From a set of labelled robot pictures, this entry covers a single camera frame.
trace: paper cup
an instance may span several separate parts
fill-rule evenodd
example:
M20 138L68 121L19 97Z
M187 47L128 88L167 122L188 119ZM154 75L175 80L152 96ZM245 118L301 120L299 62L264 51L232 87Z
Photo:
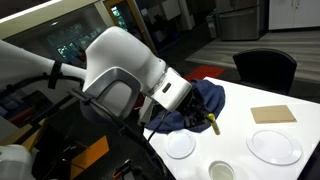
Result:
M235 180L232 167L224 161L214 161L209 166L211 180Z

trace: table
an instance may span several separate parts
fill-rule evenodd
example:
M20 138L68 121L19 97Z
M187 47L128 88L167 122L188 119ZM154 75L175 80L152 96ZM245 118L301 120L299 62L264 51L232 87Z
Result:
M223 160L233 167L237 180L297 179L320 140L320 104L209 77L205 79L225 90L225 107L217 119L221 135L216 136L212 128L193 133L196 147L184 159L172 159L166 154L166 134L156 133L150 141L174 177L177 180L209 180L211 162ZM256 124L250 108L272 105L287 105L297 122ZM253 155L247 148L246 137L259 130L284 132L297 139L303 151L299 161L277 166ZM148 138L151 132L146 129L144 136Z

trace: chair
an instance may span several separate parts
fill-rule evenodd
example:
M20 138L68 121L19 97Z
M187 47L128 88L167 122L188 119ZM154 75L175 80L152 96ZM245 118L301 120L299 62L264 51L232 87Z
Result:
M297 63L275 49L252 49L233 56L241 84L280 94L288 94Z

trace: refrigerator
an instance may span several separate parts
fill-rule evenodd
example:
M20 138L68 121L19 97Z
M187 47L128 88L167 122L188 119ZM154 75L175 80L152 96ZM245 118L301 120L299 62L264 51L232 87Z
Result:
M216 0L221 40L257 40L268 30L268 0Z

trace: navy fabric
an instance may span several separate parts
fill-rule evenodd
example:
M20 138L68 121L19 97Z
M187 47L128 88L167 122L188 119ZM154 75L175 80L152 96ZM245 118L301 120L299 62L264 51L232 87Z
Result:
M225 94L222 86L214 85L208 80L192 80L190 83L196 86L201 95L204 98L204 104L208 111L213 112L216 118L218 118L221 110L225 104ZM160 123L161 116L164 111L161 111L156 118L147 124L146 128L154 130ZM193 132L202 132L210 127L210 124L204 124L198 127L190 128ZM168 113L166 119L157 130L158 133L169 133L171 131L180 130L184 128L184 117L177 111Z

